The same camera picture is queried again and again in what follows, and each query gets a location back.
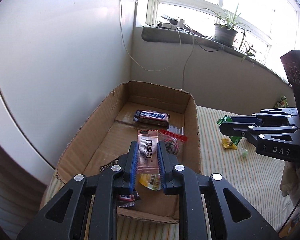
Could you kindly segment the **power strip with adapters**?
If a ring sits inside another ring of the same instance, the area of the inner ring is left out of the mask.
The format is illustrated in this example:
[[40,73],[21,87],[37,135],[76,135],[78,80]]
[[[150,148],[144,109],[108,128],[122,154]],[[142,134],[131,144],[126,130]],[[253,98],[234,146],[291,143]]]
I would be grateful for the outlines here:
[[170,29],[170,30],[182,30],[185,27],[185,20],[165,18],[167,22],[159,22],[159,28]]

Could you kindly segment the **English-label Snickers bar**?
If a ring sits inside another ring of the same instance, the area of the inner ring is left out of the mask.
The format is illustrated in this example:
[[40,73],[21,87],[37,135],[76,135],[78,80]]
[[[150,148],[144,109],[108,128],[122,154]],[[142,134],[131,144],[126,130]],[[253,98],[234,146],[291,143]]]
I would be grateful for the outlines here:
[[130,195],[118,195],[117,196],[117,207],[131,209],[136,207],[136,205],[141,200],[139,193],[133,190]]

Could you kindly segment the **pink candy packet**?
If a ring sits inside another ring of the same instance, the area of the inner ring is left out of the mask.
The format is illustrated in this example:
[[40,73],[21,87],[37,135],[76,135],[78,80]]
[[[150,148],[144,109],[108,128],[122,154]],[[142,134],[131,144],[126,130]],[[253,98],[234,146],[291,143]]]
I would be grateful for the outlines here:
[[138,130],[138,166],[137,172],[140,174],[157,174],[158,156],[158,131]]

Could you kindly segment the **Chinese-label Snickers bar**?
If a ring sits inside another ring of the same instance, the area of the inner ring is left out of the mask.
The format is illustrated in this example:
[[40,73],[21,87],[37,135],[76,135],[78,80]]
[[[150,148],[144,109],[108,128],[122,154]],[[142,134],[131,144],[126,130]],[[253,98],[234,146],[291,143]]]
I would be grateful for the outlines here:
[[169,128],[170,126],[170,115],[164,112],[137,109],[133,116],[133,120],[142,124],[150,124],[163,128]]

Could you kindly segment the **red-edged clear snack bag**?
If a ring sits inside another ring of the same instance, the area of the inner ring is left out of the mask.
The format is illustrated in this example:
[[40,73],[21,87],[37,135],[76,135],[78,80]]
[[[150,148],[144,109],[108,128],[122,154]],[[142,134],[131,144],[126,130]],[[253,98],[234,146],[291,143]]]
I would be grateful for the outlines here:
[[187,136],[160,129],[158,131],[158,140],[164,142],[167,153],[179,156],[182,155],[183,145],[187,142]]

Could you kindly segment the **black candy packet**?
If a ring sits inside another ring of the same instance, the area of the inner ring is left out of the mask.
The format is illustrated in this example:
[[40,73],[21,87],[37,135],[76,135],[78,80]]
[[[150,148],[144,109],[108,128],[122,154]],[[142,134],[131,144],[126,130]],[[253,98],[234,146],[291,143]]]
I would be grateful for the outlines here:
[[118,162],[118,159],[114,159],[114,160],[110,161],[109,163],[107,163],[106,165],[100,166],[99,172],[101,173],[104,170],[106,170],[106,169],[108,169],[108,168],[110,168],[110,167],[112,167],[114,165],[117,165],[117,162]]

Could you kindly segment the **potted spider plant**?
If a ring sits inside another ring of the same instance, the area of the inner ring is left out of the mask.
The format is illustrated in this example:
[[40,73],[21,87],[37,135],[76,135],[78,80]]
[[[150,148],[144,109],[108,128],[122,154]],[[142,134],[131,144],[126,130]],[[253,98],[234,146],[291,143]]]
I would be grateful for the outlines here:
[[253,63],[253,61],[256,60],[256,50],[254,49],[254,44],[246,40],[248,30],[245,24],[239,19],[241,13],[238,13],[238,5],[235,12],[227,11],[220,5],[219,9],[221,9],[221,12],[204,8],[204,10],[210,12],[221,21],[221,23],[215,23],[215,40],[234,48],[235,37],[238,34],[238,30],[240,30],[242,32],[242,38],[238,50],[244,49],[245,52],[241,61],[248,59]]

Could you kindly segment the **colourful jelly cup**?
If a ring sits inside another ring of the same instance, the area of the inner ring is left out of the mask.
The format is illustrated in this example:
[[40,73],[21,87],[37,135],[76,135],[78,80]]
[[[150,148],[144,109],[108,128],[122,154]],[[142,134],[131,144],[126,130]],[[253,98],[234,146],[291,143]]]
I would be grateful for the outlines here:
[[161,190],[160,174],[139,174],[138,180],[142,186],[152,191]]

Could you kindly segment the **green printed gift bag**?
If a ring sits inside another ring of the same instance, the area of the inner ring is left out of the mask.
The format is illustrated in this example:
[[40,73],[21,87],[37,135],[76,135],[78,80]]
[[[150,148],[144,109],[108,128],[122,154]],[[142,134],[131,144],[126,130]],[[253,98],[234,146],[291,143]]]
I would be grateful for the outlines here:
[[275,103],[274,108],[288,108],[289,104],[287,101],[287,98],[285,96],[282,96],[277,103]]

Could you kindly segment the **yellow candy packet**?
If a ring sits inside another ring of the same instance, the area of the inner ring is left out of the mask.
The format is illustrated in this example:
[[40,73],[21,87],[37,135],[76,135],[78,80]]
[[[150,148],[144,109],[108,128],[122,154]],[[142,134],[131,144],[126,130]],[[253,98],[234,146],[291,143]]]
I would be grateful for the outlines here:
[[223,148],[226,149],[232,149],[236,150],[237,146],[229,139],[229,138],[222,138],[222,146]]

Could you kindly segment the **clear green candy packet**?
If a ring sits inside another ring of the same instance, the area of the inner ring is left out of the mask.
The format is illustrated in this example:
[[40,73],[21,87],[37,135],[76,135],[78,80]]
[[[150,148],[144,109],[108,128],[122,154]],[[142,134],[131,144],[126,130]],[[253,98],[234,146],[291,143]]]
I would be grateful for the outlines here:
[[246,158],[249,155],[249,151],[247,149],[241,149],[241,155],[243,158]]

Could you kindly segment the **striped table cloth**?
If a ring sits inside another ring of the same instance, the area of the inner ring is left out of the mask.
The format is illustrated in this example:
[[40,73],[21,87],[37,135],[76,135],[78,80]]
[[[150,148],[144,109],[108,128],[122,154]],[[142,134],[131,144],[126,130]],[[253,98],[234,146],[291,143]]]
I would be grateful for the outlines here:
[[[197,106],[201,171],[204,175],[222,174],[268,221],[280,230],[293,204],[280,191],[284,161],[255,153],[252,144],[242,139],[237,150],[225,150],[216,122],[225,115],[238,115],[217,109]],[[247,157],[242,151],[247,150]],[[40,208],[46,204],[64,183],[53,174]],[[119,216],[117,239],[179,239],[179,224],[146,222]]]

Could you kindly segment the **brown cardboard box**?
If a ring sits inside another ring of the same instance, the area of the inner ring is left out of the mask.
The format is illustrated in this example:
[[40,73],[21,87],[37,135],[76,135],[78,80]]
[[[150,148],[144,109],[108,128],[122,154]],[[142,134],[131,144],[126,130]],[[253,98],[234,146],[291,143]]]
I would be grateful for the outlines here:
[[170,115],[169,123],[183,128],[187,142],[177,158],[181,164],[201,172],[196,103],[183,90],[148,82],[129,81],[117,86],[94,110],[59,159],[56,175],[67,183],[81,173],[99,173],[101,166],[126,154],[137,131],[146,130],[133,120],[136,110],[153,110]]

